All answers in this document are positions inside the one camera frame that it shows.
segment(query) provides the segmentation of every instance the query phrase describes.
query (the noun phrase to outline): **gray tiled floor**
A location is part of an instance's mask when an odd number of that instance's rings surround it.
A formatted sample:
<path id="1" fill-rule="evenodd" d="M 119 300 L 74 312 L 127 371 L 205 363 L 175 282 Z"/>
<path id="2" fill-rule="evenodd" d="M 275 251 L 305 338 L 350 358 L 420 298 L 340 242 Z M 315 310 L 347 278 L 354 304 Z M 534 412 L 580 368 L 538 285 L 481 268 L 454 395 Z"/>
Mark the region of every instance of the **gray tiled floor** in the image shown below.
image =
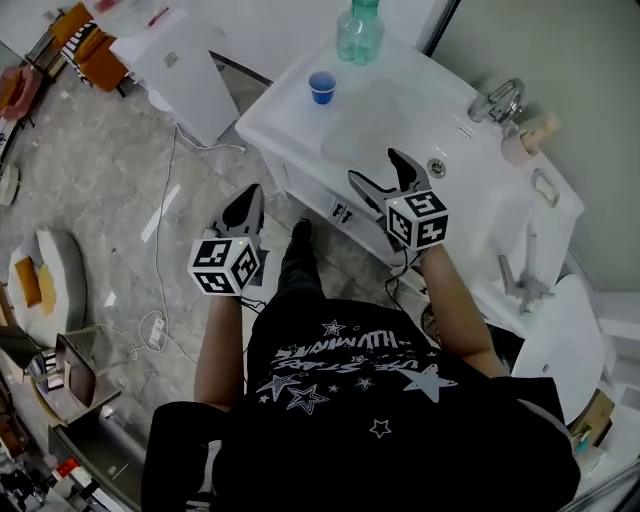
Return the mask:
<path id="1" fill-rule="evenodd" d="M 226 68 L 223 77 L 245 111 L 264 86 Z M 40 223 L 69 230 L 84 256 L 88 281 L 89 323 L 126 333 L 137 345 L 138 324 L 162 308 L 154 266 L 155 233 L 145 243 L 140 233 L 160 206 L 171 151 L 173 124 L 147 101 L 145 91 L 130 86 L 122 99 L 82 85 L 65 70 L 16 140 L 10 159 L 21 168 L 21 187 L 10 208 L 0 208 L 0 280 L 6 281 L 9 255 L 22 235 Z M 242 144 L 230 128 L 220 142 Z M 262 247 L 269 252 L 262 288 L 249 295 L 268 300 L 275 291 L 279 265 L 293 223 L 302 215 L 316 226 L 316 253 L 323 288 L 329 297 L 389 304 L 383 283 L 388 269 L 347 236 L 319 219 L 301 203 L 276 192 L 268 170 L 253 147 L 245 153 L 223 148 L 194 149 L 178 137 L 168 190 L 180 185 L 160 224 L 159 270 L 169 310 L 171 337 L 197 358 L 209 300 L 186 271 L 191 242 L 208 225 L 215 205 L 237 187 L 260 183 L 267 195 Z M 115 303 L 105 300 L 115 294 Z M 420 303 L 410 296 L 412 316 Z M 255 314 L 244 311 L 245 343 Z M 143 326 L 148 335 L 153 319 Z M 100 359 L 127 357 L 129 345 L 106 331 L 109 346 Z M 195 368 L 173 342 L 163 354 L 141 351 L 136 361 L 111 370 L 113 382 L 149 412 L 172 400 L 190 399 Z"/>

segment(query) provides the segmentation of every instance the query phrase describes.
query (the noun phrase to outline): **soap dish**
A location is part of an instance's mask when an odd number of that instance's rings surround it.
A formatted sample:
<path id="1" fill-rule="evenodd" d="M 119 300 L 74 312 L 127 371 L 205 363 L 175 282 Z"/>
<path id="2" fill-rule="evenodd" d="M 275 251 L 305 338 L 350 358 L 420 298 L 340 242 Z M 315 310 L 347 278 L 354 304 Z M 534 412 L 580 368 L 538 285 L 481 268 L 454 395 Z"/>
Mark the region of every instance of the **soap dish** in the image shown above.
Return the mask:
<path id="1" fill-rule="evenodd" d="M 536 169 L 531 176 L 531 186 L 540 194 L 547 204 L 554 208 L 560 200 L 560 192 L 556 186 L 551 182 L 543 169 Z"/>

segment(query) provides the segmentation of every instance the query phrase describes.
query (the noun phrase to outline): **plastic bottle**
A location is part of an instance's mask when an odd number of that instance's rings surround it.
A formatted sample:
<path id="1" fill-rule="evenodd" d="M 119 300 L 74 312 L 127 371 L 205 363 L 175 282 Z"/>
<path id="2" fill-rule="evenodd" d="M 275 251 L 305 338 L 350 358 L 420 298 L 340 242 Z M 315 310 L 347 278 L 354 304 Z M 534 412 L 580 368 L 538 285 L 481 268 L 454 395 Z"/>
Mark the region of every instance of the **plastic bottle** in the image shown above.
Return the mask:
<path id="1" fill-rule="evenodd" d="M 363 66 L 378 57 L 384 23 L 378 17 L 380 0 L 352 0 L 351 9 L 338 18 L 338 57 Z"/>

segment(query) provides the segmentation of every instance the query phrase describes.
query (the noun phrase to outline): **black shoe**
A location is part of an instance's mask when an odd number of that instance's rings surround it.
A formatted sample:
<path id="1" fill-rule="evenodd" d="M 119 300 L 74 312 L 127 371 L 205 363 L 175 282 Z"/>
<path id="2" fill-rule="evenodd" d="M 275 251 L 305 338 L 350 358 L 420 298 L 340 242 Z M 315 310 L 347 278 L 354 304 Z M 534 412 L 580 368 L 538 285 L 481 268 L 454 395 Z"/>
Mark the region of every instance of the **black shoe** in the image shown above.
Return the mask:
<path id="1" fill-rule="evenodd" d="M 301 242 L 311 242 L 313 235 L 313 225 L 309 219 L 298 219 L 291 230 L 291 240 Z"/>

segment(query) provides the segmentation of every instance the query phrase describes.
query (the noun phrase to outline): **drain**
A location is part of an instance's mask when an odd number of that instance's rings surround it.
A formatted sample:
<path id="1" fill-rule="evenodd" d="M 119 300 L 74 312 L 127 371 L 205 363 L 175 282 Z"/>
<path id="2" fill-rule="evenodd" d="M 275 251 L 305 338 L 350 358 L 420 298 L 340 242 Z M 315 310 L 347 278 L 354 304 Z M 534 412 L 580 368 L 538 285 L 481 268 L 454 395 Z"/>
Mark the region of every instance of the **drain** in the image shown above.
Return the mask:
<path id="1" fill-rule="evenodd" d="M 434 178 L 442 178 L 445 174 L 447 174 L 447 168 L 445 167 L 442 160 L 438 160 L 437 158 L 432 158 L 427 163 L 427 171 Z"/>

